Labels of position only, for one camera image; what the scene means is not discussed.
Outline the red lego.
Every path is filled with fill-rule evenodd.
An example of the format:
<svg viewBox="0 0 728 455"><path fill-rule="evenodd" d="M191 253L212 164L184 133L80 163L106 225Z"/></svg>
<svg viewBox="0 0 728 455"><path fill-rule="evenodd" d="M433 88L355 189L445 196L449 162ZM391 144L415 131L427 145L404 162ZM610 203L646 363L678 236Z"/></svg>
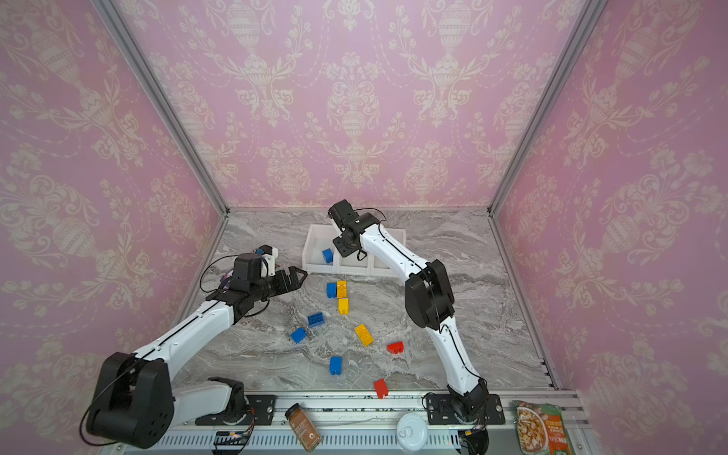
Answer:
<svg viewBox="0 0 728 455"><path fill-rule="evenodd" d="M405 346L402 341L394 342L387 345L387 351L393 355L403 354L404 350Z"/></svg>

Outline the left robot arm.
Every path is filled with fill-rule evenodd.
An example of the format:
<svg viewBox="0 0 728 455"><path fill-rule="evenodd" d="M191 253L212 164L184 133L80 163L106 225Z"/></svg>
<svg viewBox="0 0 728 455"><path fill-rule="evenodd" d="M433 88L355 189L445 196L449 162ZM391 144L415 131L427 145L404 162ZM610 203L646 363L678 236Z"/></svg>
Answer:
<svg viewBox="0 0 728 455"><path fill-rule="evenodd" d="M242 382L210 377L174 388L176 375L217 336L255 315L256 303L269 305L297 291L308 274L299 267L278 269L276 248L261 246L235 256L231 272L206 294L201 305L165 334L131 353L116 352L102 367L79 436L98 447L125 444L153 447L170 428L199 418L236 425L253 418Z"/></svg>

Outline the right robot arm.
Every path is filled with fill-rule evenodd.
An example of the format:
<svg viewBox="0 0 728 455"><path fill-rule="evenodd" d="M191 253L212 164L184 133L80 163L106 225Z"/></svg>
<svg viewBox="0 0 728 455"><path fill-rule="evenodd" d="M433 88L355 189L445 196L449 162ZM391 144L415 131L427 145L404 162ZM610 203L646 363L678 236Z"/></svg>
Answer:
<svg viewBox="0 0 728 455"><path fill-rule="evenodd" d="M339 230L333 245L341 257L366 253L401 280L406 312L416 326L426 330L435 347L458 418L466 423L484 419L490 396L487 381L471 362L460 337L445 265L413 253L388 233L382 220L369 212L357 212L346 200L332 206L328 216Z"/></svg>

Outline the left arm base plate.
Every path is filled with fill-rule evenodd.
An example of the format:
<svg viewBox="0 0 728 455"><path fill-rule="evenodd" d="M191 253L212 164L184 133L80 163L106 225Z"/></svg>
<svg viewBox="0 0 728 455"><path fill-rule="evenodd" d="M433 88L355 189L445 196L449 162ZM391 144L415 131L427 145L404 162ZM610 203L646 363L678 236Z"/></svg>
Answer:
<svg viewBox="0 0 728 455"><path fill-rule="evenodd" d="M254 394L236 399L225 411L208 414L195 420L197 426L243 426L254 423L256 427L268 427L275 416L277 396Z"/></svg>

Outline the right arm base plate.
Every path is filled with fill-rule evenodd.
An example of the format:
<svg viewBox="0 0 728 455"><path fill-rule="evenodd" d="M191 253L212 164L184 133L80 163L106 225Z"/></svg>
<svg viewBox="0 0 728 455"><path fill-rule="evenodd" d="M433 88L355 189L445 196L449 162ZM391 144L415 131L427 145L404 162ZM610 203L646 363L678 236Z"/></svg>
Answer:
<svg viewBox="0 0 728 455"><path fill-rule="evenodd" d="M428 392L422 405L431 425L504 425L506 418L500 396L491 394L479 409L470 409L450 394Z"/></svg>

